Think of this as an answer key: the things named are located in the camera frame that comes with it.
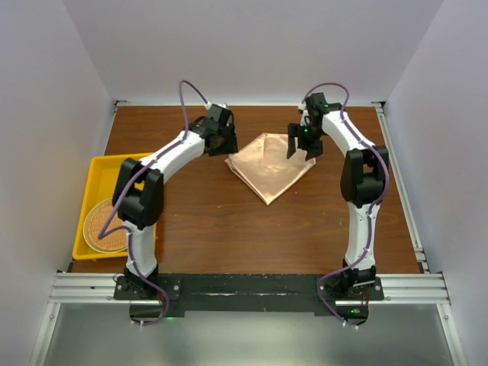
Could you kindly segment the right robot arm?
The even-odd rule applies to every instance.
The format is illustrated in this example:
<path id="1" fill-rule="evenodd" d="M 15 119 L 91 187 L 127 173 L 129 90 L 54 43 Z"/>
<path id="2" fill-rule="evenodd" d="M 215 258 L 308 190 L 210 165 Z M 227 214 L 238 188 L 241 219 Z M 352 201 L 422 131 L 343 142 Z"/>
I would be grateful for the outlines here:
<path id="1" fill-rule="evenodd" d="M 287 158 L 297 150 L 305 160 L 323 154 L 323 136 L 337 145 L 344 162 L 340 191 L 348 205 L 348 245 L 342 268 L 319 279 L 319 291 L 329 296 L 358 299 L 376 280 L 374 236 L 377 215 L 390 187 L 389 152 L 367 139 L 340 103 L 329 103 L 322 93 L 305 97 L 300 123 L 287 126 Z"/>

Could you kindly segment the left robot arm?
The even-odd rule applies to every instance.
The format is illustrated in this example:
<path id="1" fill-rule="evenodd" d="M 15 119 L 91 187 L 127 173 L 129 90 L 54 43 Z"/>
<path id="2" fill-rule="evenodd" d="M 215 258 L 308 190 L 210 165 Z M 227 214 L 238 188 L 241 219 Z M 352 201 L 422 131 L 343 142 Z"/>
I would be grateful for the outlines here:
<path id="1" fill-rule="evenodd" d="M 156 224 L 164 211 L 167 181 L 189 162 L 203 156 L 238 151 L 233 112 L 225 104 L 208 104 L 207 113 L 184 129 L 170 143 L 140 160 L 125 159 L 117 177 L 112 205 L 126 232 L 127 262 L 124 283 L 141 299 L 164 295 L 158 284 L 154 249 Z"/>

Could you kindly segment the peach cloth napkin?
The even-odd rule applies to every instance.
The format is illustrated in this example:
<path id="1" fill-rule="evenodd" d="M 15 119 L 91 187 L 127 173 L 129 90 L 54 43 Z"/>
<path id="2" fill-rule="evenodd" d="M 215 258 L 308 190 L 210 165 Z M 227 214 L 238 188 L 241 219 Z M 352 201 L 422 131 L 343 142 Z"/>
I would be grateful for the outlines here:
<path id="1" fill-rule="evenodd" d="M 262 133 L 240 151 L 228 155 L 225 163 L 266 204 L 270 205 L 297 183 L 315 159 L 298 150 L 287 157 L 288 136 Z"/>

